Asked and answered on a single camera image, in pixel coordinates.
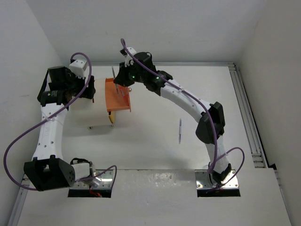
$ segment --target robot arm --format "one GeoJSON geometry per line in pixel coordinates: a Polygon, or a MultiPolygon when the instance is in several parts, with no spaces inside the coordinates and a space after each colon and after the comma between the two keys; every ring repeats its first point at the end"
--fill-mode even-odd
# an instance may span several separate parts
{"type": "MultiPolygon", "coordinates": [[[[71,101],[85,85],[84,71],[87,63],[84,60],[72,62],[69,68],[53,67],[48,69],[51,78],[50,91],[45,91],[47,75],[38,100],[41,103],[42,120],[47,119],[41,128],[40,136],[32,161],[24,164],[24,172],[38,191],[46,191],[73,186],[78,179],[93,176],[92,163],[78,161],[69,164],[63,160],[62,135],[64,119],[69,108],[58,115],[48,118],[71,101]]],[[[80,96],[92,99],[95,93],[94,78],[80,96]]]]}
{"type": "MultiPolygon", "coordinates": [[[[173,79],[170,74],[164,71],[156,70],[156,67],[152,63],[152,56],[149,52],[136,53],[136,51],[132,47],[128,47],[127,50],[150,70],[159,73],[164,79],[168,80],[168,82],[181,88],[181,86],[173,79]]],[[[122,55],[124,55],[126,60],[125,62],[119,64],[119,73],[114,82],[124,87],[131,86],[135,82],[143,83],[149,91],[155,92],[157,95],[169,99],[170,101],[181,107],[183,110],[185,110],[187,113],[189,113],[198,123],[196,135],[202,142],[205,143],[208,155],[210,157],[210,162],[213,162],[214,135],[208,115],[206,114],[203,107],[199,105],[197,101],[184,94],[182,92],[184,88],[180,90],[176,89],[172,85],[165,82],[162,78],[156,77],[142,68],[128,54],[126,54],[125,50],[121,50],[120,52],[122,55]]],[[[208,109],[210,116],[214,121],[215,131],[218,137],[217,157],[219,157],[225,153],[222,140],[222,135],[224,134],[223,128],[225,126],[223,108],[222,105],[218,102],[214,104],[203,100],[201,100],[201,102],[208,109]]],[[[216,163],[212,177],[218,184],[221,184],[226,176],[230,173],[230,171],[231,164],[229,163],[225,155],[216,163]]]]}

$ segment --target table surface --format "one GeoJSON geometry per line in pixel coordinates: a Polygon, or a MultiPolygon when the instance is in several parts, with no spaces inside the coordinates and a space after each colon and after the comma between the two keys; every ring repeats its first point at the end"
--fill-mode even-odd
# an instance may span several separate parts
{"type": "MultiPolygon", "coordinates": [[[[19,226],[290,225],[273,170],[254,168],[228,67],[158,69],[199,98],[223,104],[225,148],[240,146],[246,154],[238,175],[241,197],[197,197],[194,169],[206,169],[209,162],[205,145],[195,136],[197,123],[175,104],[135,84],[132,112],[118,112],[113,128],[76,128],[68,120],[64,127],[65,161],[85,158],[98,169],[113,164],[123,169],[117,173],[112,198],[67,198],[68,189],[29,192],[19,226]]],[[[94,66],[93,75],[111,77],[111,67],[94,66]]],[[[237,169],[241,153],[228,158],[237,169]]]]}

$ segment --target cable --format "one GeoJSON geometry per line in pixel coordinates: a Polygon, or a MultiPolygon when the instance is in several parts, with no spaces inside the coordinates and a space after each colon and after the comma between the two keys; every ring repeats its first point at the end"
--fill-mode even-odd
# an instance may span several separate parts
{"type": "Polygon", "coordinates": [[[111,185],[111,190],[112,190],[113,186],[114,186],[114,183],[115,183],[116,176],[117,176],[117,166],[116,165],[110,166],[109,168],[105,169],[103,172],[101,172],[99,174],[96,174],[95,176],[87,177],[87,178],[81,178],[81,179],[77,180],[77,182],[79,182],[79,181],[86,181],[86,180],[92,180],[94,178],[97,178],[97,177],[101,176],[102,174],[104,174],[105,172],[107,172],[110,169],[112,169],[113,167],[115,168],[115,175],[114,175],[114,179],[113,179],[113,182],[112,182],[112,185],[111,185]]]}
{"type": "MultiPolygon", "coordinates": [[[[153,72],[151,69],[149,69],[147,66],[145,66],[144,64],[142,64],[136,57],[133,56],[133,54],[130,53],[130,51],[128,51],[127,46],[126,46],[126,41],[124,39],[121,39],[121,44],[123,46],[123,49],[126,51],[127,54],[130,55],[130,57],[132,57],[132,59],[139,64],[142,68],[144,68],[145,70],[147,70],[148,72],[152,73],[153,75],[160,77],[164,82],[168,83],[169,85],[171,85],[172,87],[180,90],[181,88],[174,85],[173,83],[171,83],[170,81],[168,81],[167,79],[165,79],[161,74],[153,72]]],[[[207,173],[212,173],[213,169],[215,168],[215,164],[216,164],[216,159],[217,159],[217,135],[216,135],[216,131],[215,131],[215,127],[214,127],[214,123],[212,120],[212,117],[208,111],[208,109],[205,107],[205,105],[199,101],[198,98],[196,98],[195,96],[193,96],[192,94],[190,94],[189,92],[182,90],[182,93],[186,94],[187,96],[189,96],[190,98],[194,99],[198,104],[200,104],[202,106],[202,108],[205,110],[205,112],[208,115],[209,121],[210,121],[210,125],[211,128],[213,130],[213,139],[214,139],[214,159],[213,162],[211,164],[211,166],[208,168],[207,173]]]]}
{"type": "Polygon", "coordinates": [[[224,184],[221,184],[221,185],[217,185],[215,188],[212,188],[212,189],[209,189],[207,192],[213,192],[213,191],[216,191],[216,190],[219,190],[221,187],[223,187],[224,185],[226,185],[229,181],[231,181],[237,174],[238,172],[240,171],[240,169],[243,167],[243,164],[245,162],[245,153],[243,151],[243,149],[241,149],[240,147],[234,147],[234,148],[231,148],[230,150],[228,150],[226,153],[222,154],[221,156],[219,156],[217,158],[216,161],[219,161],[222,157],[224,157],[225,155],[229,154],[230,152],[232,152],[233,150],[240,150],[242,155],[243,155],[243,159],[241,161],[241,164],[239,166],[239,168],[236,170],[236,172],[234,173],[234,175],[224,184]]]}
{"type": "MultiPolygon", "coordinates": [[[[82,55],[84,56],[87,61],[88,61],[88,64],[89,64],[89,75],[88,75],[88,78],[87,78],[87,82],[85,83],[83,89],[76,95],[75,98],[73,98],[69,103],[67,103],[64,107],[62,107],[61,109],[59,109],[58,111],[56,111],[55,113],[53,113],[51,116],[49,116],[48,118],[51,119],[53,117],[55,117],[56,115],[58,115],[60,112],[62,112],[63,110],[65,110],[67,107],[69,107],[77,98],[79,98],[83,92],[85,91],[86,87],[88,86],[89,82],[90,82],[90,79],[91,79],[91,76],[92,76],[92,64],[91,64],[91,61],[89,59],[89,57],[84,54],[84,53],[80,53],[80,52],[77,52],[77,53],[74,53],[72,56],[71,56],[71,59],[73,59],[73,57],[75,55],[82,55]]],[[[22,137],[24,137],[26,134],[28,134],[29,132],[33,131],[34,129],[36,129],[37,127],[43,125],[44,123],[46,123],[48,121],[48,119],[44,119],[43,121],[39,122],[38,124],[36,124],[35,126],[31,127],[30,129],[26,130],[24,133],[22,133],[20,136],[18,136],[16,139],[14,139],[7,147],[5,153],[4,153],[4,156],[3,156],[3,165],[4,165],[4,170],[7,174],[7,176],[9,177],[9,179],[14,182],[16,185],[18,185],[19,187],[21,188],[24,188],[24,189],[27,189],[27,190],[30,190],[30,191],[36,191],[35,188],[30,188],[30,187],[27,187],[27,186],[24,186],[22,184],[20,184],[19,182],[17,182],[10,174],[9,170],[8,170],[8,166],[7,166],[7,156],[8,156],[8,152],[10,150],[10,148],[15,144],[15,142],[17,142],[19,139],[21,139],[22,137]]]]}

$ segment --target marker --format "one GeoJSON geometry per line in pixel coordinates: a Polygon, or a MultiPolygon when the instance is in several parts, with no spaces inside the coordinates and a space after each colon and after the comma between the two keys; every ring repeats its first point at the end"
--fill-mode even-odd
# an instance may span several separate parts
{"type": "MultiPolygon", "coordinates": [[[[114,77],[114,79],[115,79],[116,77],[115,77],[115,72],[114,72],[114,68],[113,68],[113,66],[112,66],[112,72],[113,72],[113,77],[114,77]]],[[[115,87],[116,87],[117,94],[118,94],[118,96],[119,96],[119,92],[118,92],[118,86],[117,86],[117,84],[115,84],[115,87]]]]}
{"type": "Polygon", "coordinates": [[[180,118],[180,122],[179,122],[179,144],[181,143],[181,134],[182,134],[182,118],[180,118]]]}

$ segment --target red wire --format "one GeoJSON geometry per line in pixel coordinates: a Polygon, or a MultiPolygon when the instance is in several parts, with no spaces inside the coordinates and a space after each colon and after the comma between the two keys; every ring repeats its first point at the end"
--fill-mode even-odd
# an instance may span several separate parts
{"type": "Polygon", "coordinates": [[[89,192],[90,192],[90,194],[93,194],[96,197],[100,197],[101,196],[100,193],[92,191],[91,188],[89,189],[89,192]]]}

